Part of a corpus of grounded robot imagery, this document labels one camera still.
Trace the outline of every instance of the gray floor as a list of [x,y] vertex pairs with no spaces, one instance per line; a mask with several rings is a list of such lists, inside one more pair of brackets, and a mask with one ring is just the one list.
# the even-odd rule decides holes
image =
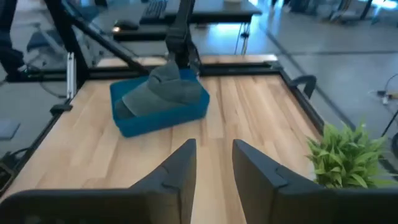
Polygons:
[[[277,54],[292,77],[315,75],[318,91],[311,101],[326,121],[337,126],[341,126],[341,120],[355,125],[364,121],[371,136],[379,137],[398,105],[392,101],[383,106],[373,91],[382,90],[387,79],[398,70],[398,45],[394,43],[398,29],[383,22],[374,26],[370,22],[356,26],[322,23],[313,17],[280,9],[269,16],[266,5],[259,3],[264,14],[253,18],[248,54]],[[16,23],[34,17],[43,21],[44,27],[49,26],[44,17],[37,18],[37,13],[26,8],[18,12]],[[234,54],[238,31],[239,24],[193,28],[193,39],[201,54]],[[25,49],[32,32],[31,28],[15,27],[12,31],[15,47]],[[166,52],[161,42],[124,45],[139,55]],[[0,79],[2,77],[4,72],[0,71]],[[46,85],[64,92],[59,83]],[[391,90],[397,88],[398,78],[389,85]],[[0,154],[29,146],[50,119],[49,109],[59,101],[37,83],[1,87],[0,118],[13,118],[22,124],[12,141],[0,142]],[[393,125],[388,136],[397,131],[397,125]],[[389,154],[388,158],[398,168],[394,156]]]

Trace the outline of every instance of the computer mouse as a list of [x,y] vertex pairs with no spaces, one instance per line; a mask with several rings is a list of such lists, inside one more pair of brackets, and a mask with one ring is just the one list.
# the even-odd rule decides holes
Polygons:
[[113,26],[113,31],[119,32],[121,30],[138,30],[139,25],[131,21],[116,21]]

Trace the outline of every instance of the wooden tabletop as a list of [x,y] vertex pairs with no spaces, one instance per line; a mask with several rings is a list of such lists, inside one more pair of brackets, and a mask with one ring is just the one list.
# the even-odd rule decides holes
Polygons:
[[[245,60],[264,56],[203,58],[209,63]],[[245,223],[233,176],[233,139],[310,176],[306,138],[317,138],[317,132],[278,75],[206,77],[201,82],[211,96],[204,119],[134,138],[122,137],[112,120],[112,82],[86,82],[73,109],[62,114],[3,198],[26,189],[130,187],[189,138],[197,139],[192,223]]]

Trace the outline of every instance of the table leg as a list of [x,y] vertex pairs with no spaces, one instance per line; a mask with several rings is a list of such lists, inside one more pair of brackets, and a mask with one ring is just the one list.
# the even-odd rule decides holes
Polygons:
[[243,31],[242,55],[245,55],[246,50],[248,49],[249,35],[250,35],[250,23],[246,23],[244,24],[244,31]]

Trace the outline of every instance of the wooden table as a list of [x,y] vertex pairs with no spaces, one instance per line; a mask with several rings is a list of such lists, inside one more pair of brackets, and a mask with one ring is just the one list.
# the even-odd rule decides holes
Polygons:
[[[258,62],[274,56],[204,57],[205,63]],[[156,64],[162,59],[142,59]],[[122,65],[103,60],[99,66]],[[279,75],[201,78],[211,95],[198,121],[124,138],[111,117],[110,81],[87,81],[4,197],[26,189],[130,187],[187,139],[197,139],[192,223],[245,223],[232,169],[232,141],[242,139],[309,177],[306,138],[318,134]]]

